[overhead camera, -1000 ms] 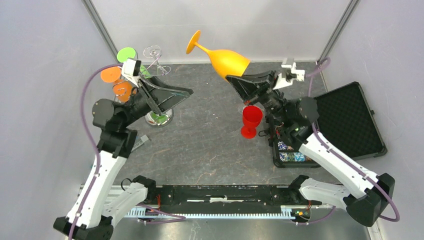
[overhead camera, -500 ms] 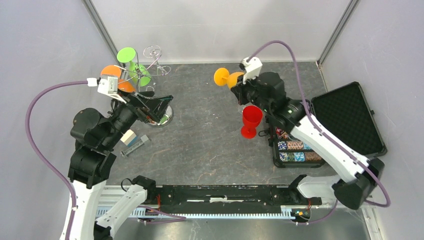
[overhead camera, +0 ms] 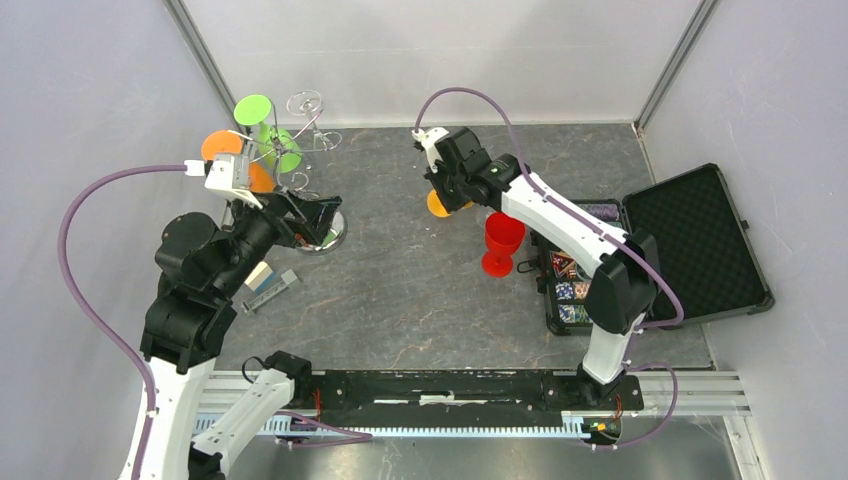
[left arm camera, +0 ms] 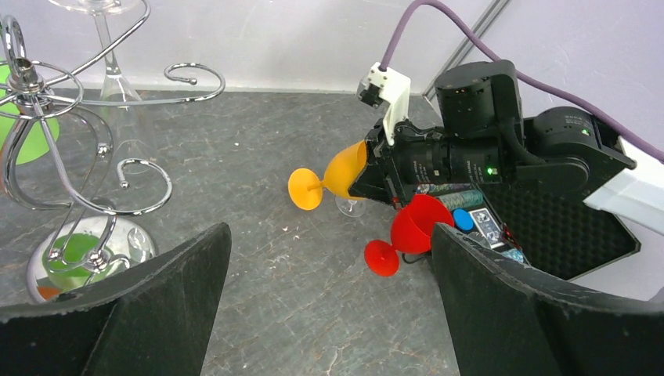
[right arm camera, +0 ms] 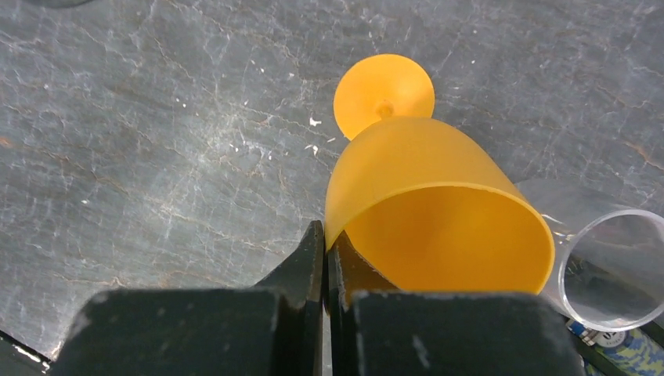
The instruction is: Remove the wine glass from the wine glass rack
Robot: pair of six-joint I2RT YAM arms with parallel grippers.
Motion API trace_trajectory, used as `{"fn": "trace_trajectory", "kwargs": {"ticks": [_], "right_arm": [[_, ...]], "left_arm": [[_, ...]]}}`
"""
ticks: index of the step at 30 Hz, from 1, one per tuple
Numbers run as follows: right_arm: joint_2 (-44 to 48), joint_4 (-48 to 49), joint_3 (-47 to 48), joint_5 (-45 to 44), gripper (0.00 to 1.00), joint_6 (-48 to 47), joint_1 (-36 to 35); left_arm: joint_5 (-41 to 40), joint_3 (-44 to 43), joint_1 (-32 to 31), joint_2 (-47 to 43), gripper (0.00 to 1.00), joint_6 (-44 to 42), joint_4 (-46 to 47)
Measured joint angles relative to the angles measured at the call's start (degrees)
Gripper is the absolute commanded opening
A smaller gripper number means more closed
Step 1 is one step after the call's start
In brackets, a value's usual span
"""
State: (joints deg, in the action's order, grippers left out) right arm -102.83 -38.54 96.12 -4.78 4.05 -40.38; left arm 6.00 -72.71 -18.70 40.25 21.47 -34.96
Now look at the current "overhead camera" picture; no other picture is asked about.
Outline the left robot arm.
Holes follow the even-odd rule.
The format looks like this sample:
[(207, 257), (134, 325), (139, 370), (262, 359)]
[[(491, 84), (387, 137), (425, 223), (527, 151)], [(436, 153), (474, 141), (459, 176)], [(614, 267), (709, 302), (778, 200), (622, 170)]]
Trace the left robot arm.
[(277, 408), (312, 399), (310, 362), (276, 353), (220, 430), (209, 437), (193, 433), (202, 393), (237, 316), (234, 296), (272, 248), (321, 244), (341, 205), (339, 196), (278, 189), (231, 200), (227, 227), (199, 212), (166, 225), (154, 255), (161, 275), (140, 343), (152, 379), (143, 386), (136, 451), (122, 478), (223, 479)]

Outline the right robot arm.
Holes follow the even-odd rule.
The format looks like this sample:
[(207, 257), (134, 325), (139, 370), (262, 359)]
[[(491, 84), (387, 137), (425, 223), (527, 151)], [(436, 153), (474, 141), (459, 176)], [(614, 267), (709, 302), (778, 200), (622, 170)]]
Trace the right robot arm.
[(467, 127), (411, 135), (426, 156), (425, 177), (448, 212), (475, 203), (503, 213), (564, 250), (588, 276), (585, 308), (593, 326), (577, 392), (591, 408), (606, 406), (617, 396), (634, 328), (658, 294), (654, 237), (590, 215), (513, 155), (491, 158)]

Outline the red wine glass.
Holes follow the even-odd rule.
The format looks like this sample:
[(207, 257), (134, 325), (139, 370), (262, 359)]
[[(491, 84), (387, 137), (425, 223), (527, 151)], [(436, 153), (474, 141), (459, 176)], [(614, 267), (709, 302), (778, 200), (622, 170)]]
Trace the red wine glass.
[(510, 274), (513, 255), (518, 251), (526, 235), (525, 224), (502, 212), (491, 214), (484, 225), (484, 242), (487, 248), (481, 265), (483, 271), (495, 278)]

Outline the yellow wine glass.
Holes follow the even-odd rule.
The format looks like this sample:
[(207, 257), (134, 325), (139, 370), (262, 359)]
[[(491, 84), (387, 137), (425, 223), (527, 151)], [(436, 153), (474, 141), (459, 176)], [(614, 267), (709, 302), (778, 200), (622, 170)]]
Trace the yellow wine glass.
[(438, 197), (437, 191), (432, 189), (426, 197), (426, 206), (428, 211), (437, 218), (450, 217), (453, 212), (449, 211)]

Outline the orange wine glass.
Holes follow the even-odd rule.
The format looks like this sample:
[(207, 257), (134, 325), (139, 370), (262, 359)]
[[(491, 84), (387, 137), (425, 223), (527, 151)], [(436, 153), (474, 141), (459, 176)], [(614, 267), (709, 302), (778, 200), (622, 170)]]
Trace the orange wine glass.
[[(246, 140), (237, 133), (229, 130), (218, 130), (211, 133), (202, 143), (201, 158), (210, 164), (218, 153), (241, 153), (246, 146)], [(249, 189), (254, 193), (271, 193), (274, 182), (266, 169), (258, 162), (249, 165)]]

